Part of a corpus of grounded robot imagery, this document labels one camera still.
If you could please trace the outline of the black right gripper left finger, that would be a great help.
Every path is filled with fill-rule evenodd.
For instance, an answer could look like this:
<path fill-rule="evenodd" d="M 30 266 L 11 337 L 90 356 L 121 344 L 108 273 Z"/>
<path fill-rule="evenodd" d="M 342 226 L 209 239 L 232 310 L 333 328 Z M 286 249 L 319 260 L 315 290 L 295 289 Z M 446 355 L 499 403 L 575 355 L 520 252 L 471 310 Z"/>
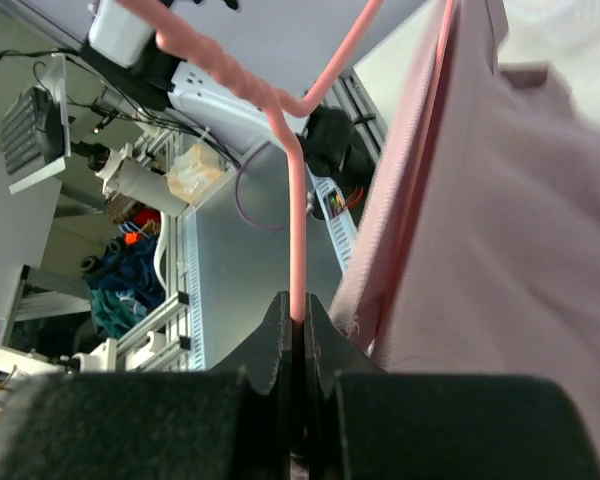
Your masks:
<path fill-rule="evenodd" d="M 206 372 L 39 375 L 0 417 L 0 479 L 286 479 L 289 296 Z"/>

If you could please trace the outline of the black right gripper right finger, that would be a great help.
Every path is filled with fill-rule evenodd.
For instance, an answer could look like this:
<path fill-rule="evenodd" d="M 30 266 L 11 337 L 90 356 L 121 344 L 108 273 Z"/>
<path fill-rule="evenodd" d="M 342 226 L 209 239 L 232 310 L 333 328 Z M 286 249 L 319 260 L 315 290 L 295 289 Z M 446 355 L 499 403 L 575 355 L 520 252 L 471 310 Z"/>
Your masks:
<path fill-rule="evenodd" d="M 309 296 L 304 323 L 314 479 L 600 479 L 580 415 L 555 383 L 380 369 Z"/>

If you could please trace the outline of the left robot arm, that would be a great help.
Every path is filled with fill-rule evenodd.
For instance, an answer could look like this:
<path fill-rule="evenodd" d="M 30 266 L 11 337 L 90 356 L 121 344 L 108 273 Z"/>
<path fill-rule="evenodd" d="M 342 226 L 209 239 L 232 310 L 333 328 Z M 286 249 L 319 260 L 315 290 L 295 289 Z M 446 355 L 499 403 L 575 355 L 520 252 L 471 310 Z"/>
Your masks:
<path fill-rule="evenodd" d="M 241 67 L 217 44 L 203 49 L 210 71 L 162 51 L 154 29 L 128 11 L 125 3 L 96 1 L 80 56 L 122 94 L 142 107 L 183 116 L 206 114 L 249 128 L 305 162 L 316 177 L 343 189 L 369 187 L 375 164 L 344 111 L 321 104 L 336 83 L 381 4 L 370 1 L 355 21 L 324 72 L 298 99 L 271 87 Z"/>

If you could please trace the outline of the mauve tank top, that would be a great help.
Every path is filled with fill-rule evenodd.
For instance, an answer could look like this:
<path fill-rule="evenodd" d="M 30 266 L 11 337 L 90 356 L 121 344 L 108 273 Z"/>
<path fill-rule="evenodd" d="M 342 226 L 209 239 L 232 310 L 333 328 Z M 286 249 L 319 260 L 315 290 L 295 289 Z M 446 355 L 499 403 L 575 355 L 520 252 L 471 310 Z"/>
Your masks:
<path fill-rule="evenodd" d="M 329 314 L 389 370 L 555 381 L 600 457 L 600 128 L 507 31 L 433 3 Z"/>

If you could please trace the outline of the pink hanger of mauve top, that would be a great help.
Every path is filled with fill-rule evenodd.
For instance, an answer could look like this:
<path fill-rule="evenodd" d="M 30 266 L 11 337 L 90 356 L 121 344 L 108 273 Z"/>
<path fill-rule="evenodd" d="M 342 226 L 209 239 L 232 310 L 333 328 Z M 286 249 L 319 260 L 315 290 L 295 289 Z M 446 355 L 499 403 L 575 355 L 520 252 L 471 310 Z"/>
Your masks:
<path fill-rule="evenodd" d="M 302 100 L 276 90 L 244 69 L 212 38 L 189 26 L 158 1 L 122 1 L 125 9 L 156 30 L 158 46 L 184 58 L 209 73 L 235 96 L 244 99 L 267 116 L 275 137 L 287 155 L 290 200 L 290 316 L 297 323 L 306 319 L 306 214 L 304 159 L 299 140 L 286 123 L 286 112 L 299 117 L 311 112 L 344 68 L 353 49 L 373 21 L 382 3 L 370 1 L 327 68 Z"/>

